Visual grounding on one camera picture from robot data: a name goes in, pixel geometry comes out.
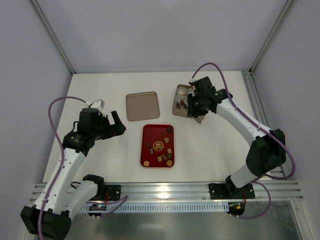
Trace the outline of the metal serving tongs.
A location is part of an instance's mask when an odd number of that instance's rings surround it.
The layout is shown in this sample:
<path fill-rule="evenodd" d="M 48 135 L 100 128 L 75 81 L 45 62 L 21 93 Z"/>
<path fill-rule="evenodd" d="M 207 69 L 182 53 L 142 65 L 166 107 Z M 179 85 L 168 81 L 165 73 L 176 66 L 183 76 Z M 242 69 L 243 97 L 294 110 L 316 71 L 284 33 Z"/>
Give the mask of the metal serving tongs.
<path fill-rule="evenodd" d="M 195 120 L 198 124 L 202 123 L 202 118 L 201 117 L 190 117 L 187 115 L 188 113 L 188 106 L 185 104 L 183 100 L 178 100 L 175 103 L 175 109 L 173 109 L 172 114 L 177 116 L 177 117 L 182 117 L 182 118 L 188 118 L 188 119 L 193 119 Z"/>

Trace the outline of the beige tin box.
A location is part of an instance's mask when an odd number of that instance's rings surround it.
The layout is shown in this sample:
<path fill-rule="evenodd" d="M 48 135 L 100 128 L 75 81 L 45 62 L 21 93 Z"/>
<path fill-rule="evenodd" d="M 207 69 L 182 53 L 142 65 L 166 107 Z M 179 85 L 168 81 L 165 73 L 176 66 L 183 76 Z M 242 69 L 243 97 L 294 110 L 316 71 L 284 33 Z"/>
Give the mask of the beige tin box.
<path fill-rule="evenodd" d="M 172 114 L 177 117 L 193 119 L 197 123 L 201 123 L 205 116 L 189 117 L 188 116 L 188 100 L 187 95 L 193 93 L 194 88 L 190 85 L 179 84 L 175 91 L 175 96 L 172 104 Z"/>

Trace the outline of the beige tin lid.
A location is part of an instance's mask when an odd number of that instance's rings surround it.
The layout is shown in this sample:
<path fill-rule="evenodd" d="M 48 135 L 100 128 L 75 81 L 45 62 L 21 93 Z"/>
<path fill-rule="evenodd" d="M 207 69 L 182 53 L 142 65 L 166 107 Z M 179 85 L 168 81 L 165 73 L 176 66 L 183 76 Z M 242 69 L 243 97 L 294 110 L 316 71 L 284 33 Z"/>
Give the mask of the beige tin lid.
<path fill-rule="evenodd" d="M 130 122 L 160 117 L 158 95 L 155 91 L 131 93 L 125 98 L 126 116 Z"/>

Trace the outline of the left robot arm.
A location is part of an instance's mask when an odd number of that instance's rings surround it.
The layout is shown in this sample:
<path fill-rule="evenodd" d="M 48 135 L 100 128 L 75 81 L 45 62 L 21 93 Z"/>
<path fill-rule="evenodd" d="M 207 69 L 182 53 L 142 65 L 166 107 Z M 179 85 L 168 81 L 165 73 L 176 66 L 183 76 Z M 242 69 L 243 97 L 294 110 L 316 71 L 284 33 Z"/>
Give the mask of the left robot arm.
<path fill-rule="evenodd" d="M 62 152 L 44 190 L 33 206 L 24 206 L 20 217 L 32 234 L 51 240 L 66 238 L 72 220 L 90 200 L 100 200 L 107 190 L 104 178 L 88 174 L 71 194 L 68 190 L 79 167 L 96 141 L 123 135 L 126 127 L 116 111 L 111 112 L 114 123 L 97 108 L 84 108 L 79 120 L 62 141 Z"/>

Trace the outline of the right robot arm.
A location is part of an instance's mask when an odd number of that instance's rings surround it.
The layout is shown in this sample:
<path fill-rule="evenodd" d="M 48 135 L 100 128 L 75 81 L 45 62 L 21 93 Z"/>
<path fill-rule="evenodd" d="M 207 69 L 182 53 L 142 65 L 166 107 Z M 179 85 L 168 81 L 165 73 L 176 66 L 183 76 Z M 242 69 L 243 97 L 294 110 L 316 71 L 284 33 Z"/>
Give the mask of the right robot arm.
<path fill-rule="evenodd" d="M 227 89 L 217 90 L 209 77 L 191 79 L 193 91 L 187 94 L 188 117 L 200 117 L 212 112 L 225 119 L 246 140 L 249 151 L 245 164 L 220 185 L 230 199 L 240 199 L 251 183 L 286 162 L 285 134 L 271 130 L 248 115 Z"/>

